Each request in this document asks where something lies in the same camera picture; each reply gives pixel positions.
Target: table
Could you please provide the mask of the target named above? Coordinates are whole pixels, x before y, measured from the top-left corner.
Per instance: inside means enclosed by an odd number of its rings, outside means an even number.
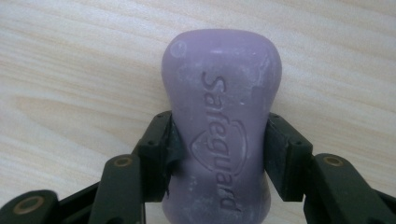
[[[0,206],[32,189],[60,199],[98,181],[169,110],[161,59],[178,34],[264,35],[283,77],[272,111],[396,196],[396,2],[0,2]],[[265,223],[305,223],[274,187]],[[165,224],[159,203],[148,223]]]

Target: metal screw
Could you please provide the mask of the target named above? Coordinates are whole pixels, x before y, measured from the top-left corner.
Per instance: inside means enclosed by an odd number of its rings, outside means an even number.
[[[332,156],[325,157],[325,158],[323,158],[323,160],[327,164],[332,165],[332,166],[343,166],[344,165],[344,163],[340,159],[332,157]]]
[[[17,205],[15,205],[13,212],[17,215],[28,214],[35,211],[44,203],[44,198],[42,196],[32,196],[23,199]]]
[[[128,166],[132,164],[132,159],[128,157],[121,157],[114,161],[114,165],[118,167]]]

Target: light wood table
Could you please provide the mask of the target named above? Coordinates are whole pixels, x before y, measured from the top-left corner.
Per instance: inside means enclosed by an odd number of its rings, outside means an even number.
[[[170,109],[167,44],[203,28],[271,39],[283,63],[272,111],[396,196],[395,1],[25,0],[0,2],[0,206],[32,189],[62,199],[130,153]],[[265,223],[305,223],[271,188]],[[168,223],[160,204],[147,210]]]

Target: purple soap bar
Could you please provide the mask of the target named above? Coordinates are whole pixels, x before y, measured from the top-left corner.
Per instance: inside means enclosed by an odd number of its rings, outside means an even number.
[[[196,30],[169,44],[163,84],[186,149],[163,198],[171,223],[262,223],[262,144],[281,70],[275,46],[250,32]]]

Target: wooden surface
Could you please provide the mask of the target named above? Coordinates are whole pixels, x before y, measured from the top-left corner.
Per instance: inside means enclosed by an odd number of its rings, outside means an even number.
[[[202,28],[271,39],[283,63],[272,111],[396,196],[395,1],[26,0],[0,2],[0,206],[32,189],[62,199],[130,153],[170,109],[167,44]],[[265,223],[305,223],[301,203],[272,192]],[[147,208],[148,223],[168,223]]]

